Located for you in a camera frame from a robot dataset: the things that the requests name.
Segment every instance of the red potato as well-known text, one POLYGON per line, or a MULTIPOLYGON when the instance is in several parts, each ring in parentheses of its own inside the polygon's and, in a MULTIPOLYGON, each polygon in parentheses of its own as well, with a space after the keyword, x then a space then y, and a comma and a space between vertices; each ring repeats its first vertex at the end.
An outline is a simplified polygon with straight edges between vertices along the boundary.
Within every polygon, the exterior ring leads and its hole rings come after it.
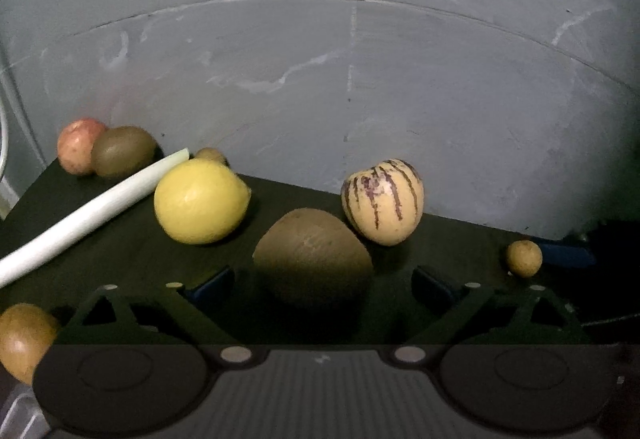
POLYGON ((94 169, 91 166, 91 150, 95 140, 106 130, 104 123, 91 117, 83 117, 68 124, 58 138, 60 165, 73 175, 92 174, 94 169))

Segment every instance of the white cable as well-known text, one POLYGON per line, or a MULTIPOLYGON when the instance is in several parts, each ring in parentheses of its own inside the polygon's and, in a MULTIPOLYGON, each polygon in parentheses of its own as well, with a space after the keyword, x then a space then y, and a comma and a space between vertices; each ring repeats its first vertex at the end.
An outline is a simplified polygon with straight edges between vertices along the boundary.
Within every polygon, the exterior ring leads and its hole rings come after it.
POLYGON ((0 94, 0 181, 4 177, 6 161, 9 157, 9 123, 6 119, 6 110, 0 94))

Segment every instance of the potato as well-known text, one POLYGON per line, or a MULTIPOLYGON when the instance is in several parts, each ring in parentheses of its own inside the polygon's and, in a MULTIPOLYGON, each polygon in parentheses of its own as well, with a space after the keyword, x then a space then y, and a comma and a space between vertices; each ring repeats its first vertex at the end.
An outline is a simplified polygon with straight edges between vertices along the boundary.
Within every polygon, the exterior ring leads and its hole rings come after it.
POLYGON ((83 117, 68 124, 58 138, 58 161, 70 174, 89 175, 94 168, 91 151, 107 127, 97 119, 83 117))
POLYGON ((217 161, 219 163, 222 163, 225 166, 228 166, 229 164, 224 154, 216 148, 201 148, 196 152, 193 158, 207 159, 209 161, 217 161))
POLYGON ((509 270, 514 275, 530 278, 542 266, 542 251, 535 242, 513 242, 507 248, 506 261, 509 270))

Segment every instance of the white vegetable stalk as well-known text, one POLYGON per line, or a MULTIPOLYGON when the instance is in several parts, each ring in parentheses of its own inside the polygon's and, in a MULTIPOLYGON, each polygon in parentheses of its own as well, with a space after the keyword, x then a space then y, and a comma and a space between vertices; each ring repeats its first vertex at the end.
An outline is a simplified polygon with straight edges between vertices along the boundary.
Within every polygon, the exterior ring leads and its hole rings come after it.
POLYGON ((43 234, 0 260, 0 288, 49 262, 114 216, 152 193, 164 175, 189 160, 183 149, 149 165, 67 215, 43 234))

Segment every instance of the striped fruit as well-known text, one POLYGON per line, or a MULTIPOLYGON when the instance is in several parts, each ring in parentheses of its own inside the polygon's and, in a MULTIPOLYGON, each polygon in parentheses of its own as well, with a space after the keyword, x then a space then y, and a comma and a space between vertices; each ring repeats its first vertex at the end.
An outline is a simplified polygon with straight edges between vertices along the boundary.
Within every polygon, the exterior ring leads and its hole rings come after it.
POLYGON ((414 167, 399 159, 352 174, 340 197, 351 226, 381 245, 404 241, 422 218, 422 180, 414 167))

